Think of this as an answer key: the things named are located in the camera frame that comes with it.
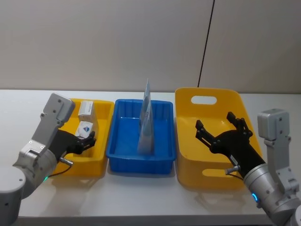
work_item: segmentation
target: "white table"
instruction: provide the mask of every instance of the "white table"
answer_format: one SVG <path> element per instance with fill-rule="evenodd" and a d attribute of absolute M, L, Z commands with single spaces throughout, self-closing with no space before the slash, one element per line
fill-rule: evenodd
<path fill-rule="evenodd" d="M 31 138 L 53 91 L 0 90 L 0 164 L 11 165 Z M 57 91 L 69 98 L 115 101 L 142 98 L 137 92 Z M 257 113 L 283 108 L 290 113 L 290 160 L 301 181 L 301 95 L 241 94 L 257 133 Z M 152 93 L 153 100 L 174 103 L 174 93 Z M 264 158 L 266 147 L 260 139 Z M 22 200 L 22 225 L 237 225 L 270 221 L 245 189 L 240 192 L 190 191 L 175 174 L 168 177 L 116 175 L 103 178 L 55 177 Z"/>

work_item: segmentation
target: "black cable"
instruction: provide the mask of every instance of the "black cable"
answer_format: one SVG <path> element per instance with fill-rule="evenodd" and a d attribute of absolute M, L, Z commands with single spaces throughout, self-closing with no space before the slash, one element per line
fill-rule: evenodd
<path fill-rule="evenodd" d="M 235 177 L 235 178 L 238 178 L 238 179 L 240 179 L 240 180 L 243 180 L 241 177 L 239 177 L 239 176 L 236 176 L 236 175 L 234 175 L 234 174 L 226 174 L 226 175 L 229 175 L 229 176 L 233 176 L 233 177 Z"/>
<path fill-rule="evenodd" d="M 71 165 L 71 166 L 69 166 L 69 167 L 68 167 L 68 169 L 66 169 L 66 170 L 64 170 L 64 171 L 62 171 L 62 172 L 55 173 L 55 174 L 52 174 L 52 175 L 48 176 L 48 178 L 50 178 L 50 177 L 54 177 L 54 176 L 57 176 L 57 175 L 60 175 L 60 174 L 63 174 L 63 173 L 65 173 L 65 172 L 67 172 L 68 170 L 70 170 L 70 169 L 71 169 L 71 167 L 72 167 L 72 165 Z"/>
<path fill-rule="evenodd" d="M 206 48 L 207 48 L 207 42 L 208 42 L 208 36 L 209 36 L 209 31 L 210 31 L 210 25 L 211 25 L 211 20 L 212 20 L 214 4 L 215 4 L 215 0 L 213 0 L 213 4 L 212 4 L 211 16 L 210 16 L 210 20 L 209 20 L 206 43 L 205 43 L 205 48 L 204 48 L 204 53 L 203 53 L 203 60 L 202 60 L 202 65 L 201 65 L 201 71 L 199 73 L 199 78 L 198 78 L 198 87 L 199 87 L 199 82 L 201 80 L 201 74 L 202 74 L 202 70 L 203 70 L 203 64 L 204 64 L 204 59 L 205 59 L 205 52 L 206 52 Z"/>

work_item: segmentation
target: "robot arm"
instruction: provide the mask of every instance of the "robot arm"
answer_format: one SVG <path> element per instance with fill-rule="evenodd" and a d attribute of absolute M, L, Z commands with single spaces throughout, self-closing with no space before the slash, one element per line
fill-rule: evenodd
<path fill-rule="evenodd" d="M 68 153 L 81 154 L 94 146 L 94 132 L 86 139 L 59 130 L 75 108 L 70 99 L 52 94 L 40 115 L 41 121 L 31 140 L 19 152 L 13 166 L 0 169 L 0 221 L 7 226 L 18 217 L 21 200 L 28 197 L 54 170 L 57 163 L 70 167 Z"/>
<path fill-rule="evenodd" d="M 238 171 L 252 193 L 258 208 L 263 208 L 273 223 L 279 226 L 301 225 L 301 201 L 296 196 L 299 183 L 289 167 L 289 114 L 272 109 L 258 115 L 259 136 L 268 148 L 268 164 L 249 143 L 252 132 L 245 120 L 228 113 L 227 119 L 236 130 L 213 137 L 197 121 L 196 138 L 212 153 L 226 155 L 234 165 L 226 172 Z"/>

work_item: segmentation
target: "gray wall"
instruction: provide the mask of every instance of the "gray wall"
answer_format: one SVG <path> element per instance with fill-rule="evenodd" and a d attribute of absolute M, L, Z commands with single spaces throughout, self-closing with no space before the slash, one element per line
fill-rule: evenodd
<path fill-rule="evenodd" d="M 301 93 L 301 1 L 217 0 L 200 86 Z"/>
<path fill-rule="evenodd" d="M 213 0 L 3 0 L 0 89 L 196 87 Z M 301 1 L 216 0 L 200 87 L 301 92 Z"/>

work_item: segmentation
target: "small box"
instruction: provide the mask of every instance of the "small box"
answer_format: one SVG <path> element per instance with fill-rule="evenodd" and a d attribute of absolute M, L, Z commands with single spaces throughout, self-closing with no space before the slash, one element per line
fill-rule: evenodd
<path fill-rule="evenodd" d="M 94 130 L 93 123 L 88 121 L 80 121 L 79 126 L 76 129 L 75 136 L 80 138 L 87 138 Z"/>
<path fill-rule="evenodd" d="M 79 108 L 79 120 L 97 123 L 93 101 L 82 101 Z"/>

